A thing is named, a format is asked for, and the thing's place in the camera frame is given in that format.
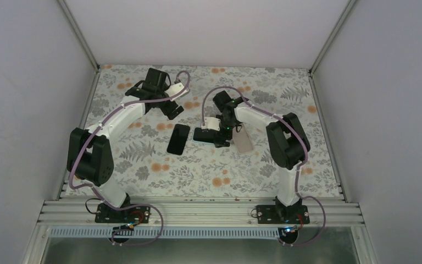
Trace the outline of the phone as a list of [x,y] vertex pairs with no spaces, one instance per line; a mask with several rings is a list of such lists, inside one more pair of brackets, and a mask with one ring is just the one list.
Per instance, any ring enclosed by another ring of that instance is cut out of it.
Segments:
[[215,134],[215,130],[196,127],[193,131],[192,140],[204,144],[214,144]]

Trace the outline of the cream phone case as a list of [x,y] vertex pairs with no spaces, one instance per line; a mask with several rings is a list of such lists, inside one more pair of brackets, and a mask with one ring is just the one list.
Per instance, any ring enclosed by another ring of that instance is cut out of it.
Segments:
[[232,140],[239,154],[254,150],[253,142],[243,124],[238,125],[232,131]]

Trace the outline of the black smartphone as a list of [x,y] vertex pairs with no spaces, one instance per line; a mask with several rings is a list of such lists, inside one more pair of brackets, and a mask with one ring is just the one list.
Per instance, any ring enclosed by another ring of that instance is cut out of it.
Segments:
[[188,139],[191,128],[188,125],[175,124],[170,137],[167,153],[173,155],[182,155]]

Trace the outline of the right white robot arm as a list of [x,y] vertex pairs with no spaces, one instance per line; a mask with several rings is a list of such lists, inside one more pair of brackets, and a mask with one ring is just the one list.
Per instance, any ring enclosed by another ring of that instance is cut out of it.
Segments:
[[231,98],[225,91],[215,95],[213,102],[220,113],[205,118],[202,127],[214,132],[215,147],[228,147],[233,132],[243,124],[266,132],[270,156],[279,166],[279,188],[271,219],[289,224],[302,215],[302,199],[296,192],[296,167],[306,161],[309,142],[298,117],[293,113],[269,113],[246,98]]

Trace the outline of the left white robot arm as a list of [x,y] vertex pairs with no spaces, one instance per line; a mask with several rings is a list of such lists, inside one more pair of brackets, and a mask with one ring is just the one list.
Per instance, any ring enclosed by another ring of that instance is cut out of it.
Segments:
[[158,108],[170,120],[183,112],[176,99],[189,92],[188,71],[177,73],[175,81],[164,71],[149,68],[145,79],[130,87],[119,104],[89,128],[75,128],[69,138],[66,169],[69,187],[90,188],[109,208],[109,215],[118,223],[131,215],[129,195],[113,179],[112,146],[118,137],[151,109]]

